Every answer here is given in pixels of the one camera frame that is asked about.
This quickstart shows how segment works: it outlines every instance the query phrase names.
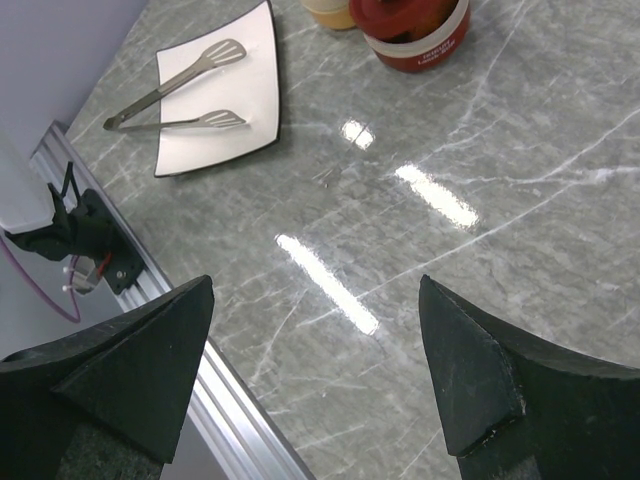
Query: red lid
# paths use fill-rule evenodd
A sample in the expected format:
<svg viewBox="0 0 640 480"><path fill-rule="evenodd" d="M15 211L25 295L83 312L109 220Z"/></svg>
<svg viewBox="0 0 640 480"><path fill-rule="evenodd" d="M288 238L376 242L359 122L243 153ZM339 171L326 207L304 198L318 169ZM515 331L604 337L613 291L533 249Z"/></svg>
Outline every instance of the red lid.
<svg viewBox="0 0 640 480"><path fill-rule="evenodd" d="M349 11L358 28L385 40L400 35L433 15L443 0L350 0Z"/></svg>

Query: metal tongs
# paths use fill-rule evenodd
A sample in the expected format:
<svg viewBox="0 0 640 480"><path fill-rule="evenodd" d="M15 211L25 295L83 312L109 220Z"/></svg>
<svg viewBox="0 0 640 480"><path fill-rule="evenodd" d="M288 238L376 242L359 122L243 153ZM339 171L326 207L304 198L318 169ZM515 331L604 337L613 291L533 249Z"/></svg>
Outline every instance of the metal tongs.
<svg viewBox="0 0 640 480"><path fill-rule="evenodd" d="M226 128L247 123L244 119L230 110L216 110L215 112L210 112L199 118L193 118L190 120L154 123L149 125L135 125L131 127L120 126L131 117L139 114L146 108L149 108L154 103L160 101L203 73L214 70L218 67L224 67L226 65L239 62L246 56L247 51L244 49L242 44L230 38L210 46L202 52L200 58L198 58L198 60L196 60L189 68L166 81L137 102L132 103L121 112L118 112L113 117L108 118L104 122L103 128L110 131L131 132L139 130L158 130L165 127Z"/></svg>

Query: marble countertop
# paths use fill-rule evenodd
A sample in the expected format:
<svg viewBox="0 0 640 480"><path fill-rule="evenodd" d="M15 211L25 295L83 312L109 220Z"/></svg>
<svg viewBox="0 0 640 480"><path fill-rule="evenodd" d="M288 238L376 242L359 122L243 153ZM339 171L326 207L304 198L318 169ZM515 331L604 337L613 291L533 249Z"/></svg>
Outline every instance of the marble countertop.
<svg viewBox="0 0 640 480"><path fill-rule="evenodd" d="M151 0L68 136L174 284L213 277L213 339L318 478L459 478L424 273L640 366L637 2L476 0L449 61L407 75L274 0L280 142L155 179L157 135L103 120L157 85L157 50L256 3Z"/></svg>

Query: red bowl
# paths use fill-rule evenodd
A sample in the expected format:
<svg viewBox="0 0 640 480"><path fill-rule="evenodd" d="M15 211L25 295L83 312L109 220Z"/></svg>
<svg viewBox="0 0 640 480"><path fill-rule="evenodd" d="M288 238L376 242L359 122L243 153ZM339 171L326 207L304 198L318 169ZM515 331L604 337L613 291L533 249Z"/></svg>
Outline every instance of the red bowl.
<svg viewBox="0 0 640 480"><path fill-rule="evenodd" d="M403 72L420 72L448 58L462 43L471 21L469 0L459 0L451 16L435 32L411 43L364 38L383 63Z"/></svg>

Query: red container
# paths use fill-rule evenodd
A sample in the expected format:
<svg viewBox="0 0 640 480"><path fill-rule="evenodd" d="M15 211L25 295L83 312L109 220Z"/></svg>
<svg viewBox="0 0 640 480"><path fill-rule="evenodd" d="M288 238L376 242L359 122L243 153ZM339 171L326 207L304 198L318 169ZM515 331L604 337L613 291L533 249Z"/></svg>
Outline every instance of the red container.
<svg viewBox="0 0 640 480"><path fill-rule="evenodd" d="M392 11L393 15L385 17L373 15L367 10L371 2L380 3L380 0L351 0L351 15L380 60L403 72L419 72L442 62L458 48L469 30L469 0L458 0L453 12L435 31L415 41L395 43L398 35L406 35L405 32L415 35L424 31L424 27L429 21L433 23L434 18L442 22L446 4L437 0L402 0L397 4L388 2L389 5L404 8L396 8ZM416 13L418 7L425 9L419 10L422 14Z"/></svg>

